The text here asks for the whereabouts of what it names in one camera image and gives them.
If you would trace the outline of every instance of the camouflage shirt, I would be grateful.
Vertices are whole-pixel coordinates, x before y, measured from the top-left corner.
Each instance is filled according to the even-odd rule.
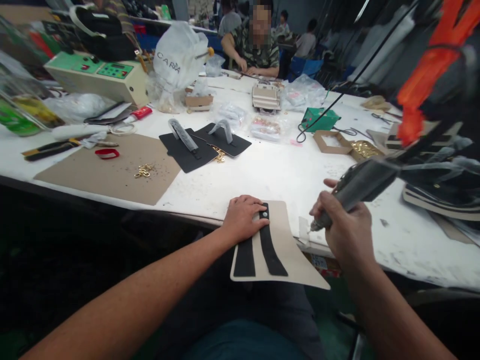
[[[250,23],[247,22],[237,27],[231,32],[235,41],[236,52],[246,60],[248,67],[260,69],[278,68],[279,46],[269,32],[268,41],[260,48],[254,48],[253,41],[250,39]]]

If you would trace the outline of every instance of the glue tube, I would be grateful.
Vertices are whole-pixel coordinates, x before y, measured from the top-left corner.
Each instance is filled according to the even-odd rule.
[[[137,120],[143,119],[144,117],[151,114],[152,112],[153,111],[152,111],[151,108],[149,108],[148,106],[144,106],[144,107],[130,113],[130,116],[127,117],[125,120],[123,120],[123,122],[126,123],[126,124],[136,122]]]

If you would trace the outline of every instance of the forearm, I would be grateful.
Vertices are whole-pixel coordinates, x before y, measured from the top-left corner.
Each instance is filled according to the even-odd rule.
[[[239,57],[239,53],[235,50],[235,42],[232,34],[228,33],[223,37],[221,40],[221,46],[223,48],[223,52],[230,58],[235,60]]]
[[[222,228],[95,298],[22,357],[129,359],[231,242]]]
[[[455,359],[376,263],[344,270],[368,340],[380,359]]]
[[[258,75],[276,78],[279,76],[279,67],[259,68]]]

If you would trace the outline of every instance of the green bottle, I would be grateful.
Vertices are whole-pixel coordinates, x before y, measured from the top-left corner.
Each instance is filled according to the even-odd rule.
[[[42,131],[3,99],[0,99],[0,124],[22,137],[35,135]]]

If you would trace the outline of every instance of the black handbag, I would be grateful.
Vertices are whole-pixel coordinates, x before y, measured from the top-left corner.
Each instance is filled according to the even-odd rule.
[[[135,46],[122,33],[116,16],[90,10],[84,6],[70,8],[70,18],[80,29],[77,36],[85,49],[106,62],[134,60]]]

